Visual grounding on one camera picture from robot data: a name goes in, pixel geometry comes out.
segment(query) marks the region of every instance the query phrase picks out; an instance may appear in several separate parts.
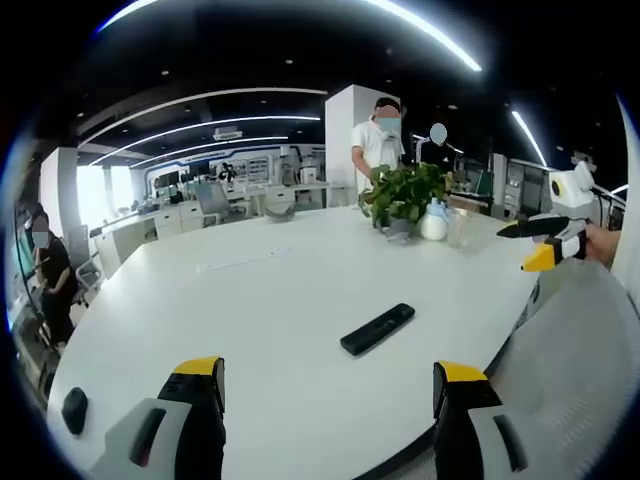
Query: glass cup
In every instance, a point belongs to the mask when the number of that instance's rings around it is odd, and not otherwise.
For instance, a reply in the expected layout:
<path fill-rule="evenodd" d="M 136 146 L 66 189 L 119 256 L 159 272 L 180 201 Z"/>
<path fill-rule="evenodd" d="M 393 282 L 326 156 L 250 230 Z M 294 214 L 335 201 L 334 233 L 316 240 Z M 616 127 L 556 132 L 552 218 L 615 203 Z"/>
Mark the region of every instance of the glass cup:
<path fill-rule="evenodd" d="M 471 214 L 467 210 L 451 208 L 448 212 L 447 244 L 452 248 L 462 248 L 467 244 Z"/>

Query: mouse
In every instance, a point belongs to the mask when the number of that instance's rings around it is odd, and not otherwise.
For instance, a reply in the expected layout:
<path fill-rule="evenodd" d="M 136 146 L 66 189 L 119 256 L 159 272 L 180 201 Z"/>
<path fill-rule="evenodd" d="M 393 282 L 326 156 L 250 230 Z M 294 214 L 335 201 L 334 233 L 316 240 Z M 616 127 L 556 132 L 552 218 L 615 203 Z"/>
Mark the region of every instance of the mouse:
<path fill-rule="evenodd" d="M 89 400 L 80 387 L 73 387 L 64 397 L 62 418 L 72 434 L 82 433 L 88 406 Z"/>

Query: round table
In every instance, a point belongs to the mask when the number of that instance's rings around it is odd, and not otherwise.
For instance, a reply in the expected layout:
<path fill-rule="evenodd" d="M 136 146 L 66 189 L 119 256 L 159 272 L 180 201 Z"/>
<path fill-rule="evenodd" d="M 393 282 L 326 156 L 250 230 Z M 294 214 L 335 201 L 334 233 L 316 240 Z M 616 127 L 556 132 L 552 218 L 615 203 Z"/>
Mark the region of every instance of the round table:
<path fill-rule="evenodd" d="M 389 243 L 353 207 L 259 218 L 141 246 L 104 285 L 61 359 L 48 426 L 79 468 L 105 432 L 188 359 L 226 360 L 227 480 L 357 477 L 433 425 L 436 360 L 486 368 L 537 275 L 530 240 L 475 215 L 469 244 Z M 355 358 L 339 340 L 404 302 L 414 319 Z M 89 398 L 72 436 L 67 392 Z"/>

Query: face mask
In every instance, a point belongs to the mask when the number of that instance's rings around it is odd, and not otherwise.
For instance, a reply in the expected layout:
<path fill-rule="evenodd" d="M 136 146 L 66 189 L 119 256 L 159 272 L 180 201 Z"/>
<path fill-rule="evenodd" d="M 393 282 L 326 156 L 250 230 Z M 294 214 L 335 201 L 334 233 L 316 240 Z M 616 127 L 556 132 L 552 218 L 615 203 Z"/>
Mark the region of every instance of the face mask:
<path fill-rule="evenodd" d="M 376 121 L 378 125 L 387 132 L 391 130 L 398 131 L 400 129 L 399 118 L 377 118 Z"/>
<path fill-rule="evenodd" d="M 38 248 L 47 248 L 49 244 L 49 232 L 32 232 L 33 244 Z"/>

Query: green plant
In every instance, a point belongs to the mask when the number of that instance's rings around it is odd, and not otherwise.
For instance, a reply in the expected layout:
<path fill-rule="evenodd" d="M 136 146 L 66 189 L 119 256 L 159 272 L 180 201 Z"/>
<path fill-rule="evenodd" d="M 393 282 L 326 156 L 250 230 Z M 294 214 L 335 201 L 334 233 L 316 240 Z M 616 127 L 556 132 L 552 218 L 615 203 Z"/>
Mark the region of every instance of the green plant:
<path fill-rule="evenodd" d="M 358 196 L 358 205 L 374 226 L 389 226 L 391 217 L 416 224 L 432 197 L 442 199 L 445 180 L 436 165 L 420 163 L 412 168 L 391 170 L 389 165 L 372 169 L 373 189 Z"/>

